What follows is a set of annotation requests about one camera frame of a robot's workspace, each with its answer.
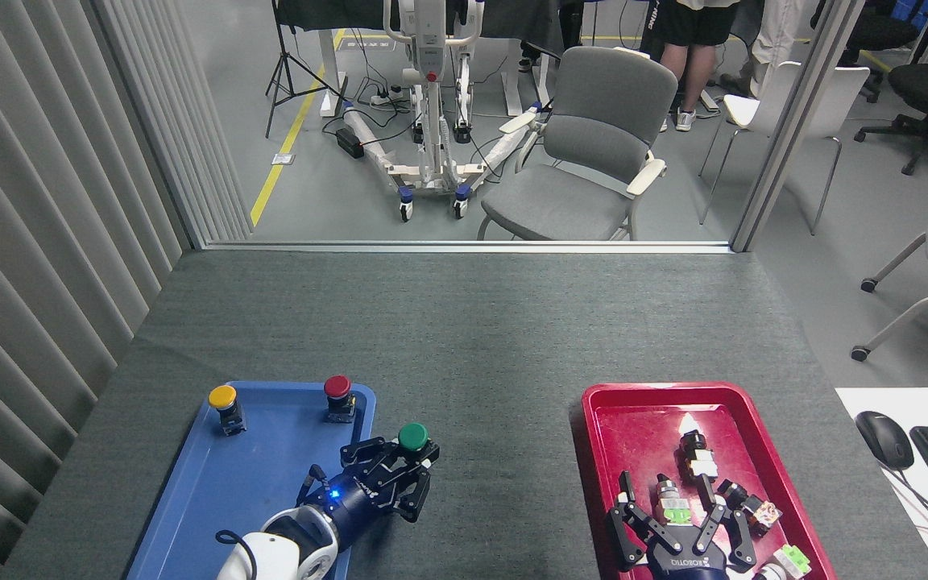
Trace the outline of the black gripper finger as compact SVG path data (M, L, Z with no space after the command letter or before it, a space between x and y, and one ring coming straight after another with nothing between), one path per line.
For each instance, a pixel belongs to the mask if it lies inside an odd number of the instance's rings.
M696 476L694 481L701 506L706 510L706 519L694 540L694 554L699 557L706 554L719 525L722 525L729 537L731 551L728 561L734 569L751 569L757 564L757 555L752 547L750 525L743 510L748 493L743 486L725 478L720 487L722 499L719 500L712 491L710 477Z
M415 524L429 492L432 463L440 457L439 447L390 447L379 464L379 510Z
M655 549L675 554L675 539L664 525L642 510L635 502L635 492L629 471L619 474L621 492L615 504L607 510L609 537L614 540L616 564L628 572L640 564L642 557L651 557Z
M403 459L403 448L398 438L387 441L375 437L340 450L343 472L340 484L356 481L363 484L393 484L404 482L404 466L396 466Z

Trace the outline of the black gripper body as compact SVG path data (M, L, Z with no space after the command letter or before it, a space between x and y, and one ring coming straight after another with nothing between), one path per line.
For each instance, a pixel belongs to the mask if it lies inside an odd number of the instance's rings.
M672 554L664 546L648 549L648 568L652 579L729 579L727 558L717 546L703 554L685 549Z
M369 491L354 474L342 473L329 480L323 470L310 470L309 477L321 487L309 492L307 506L330 521L339 549L351 547L380 518L392 513L392 505L382 503L386 496Z

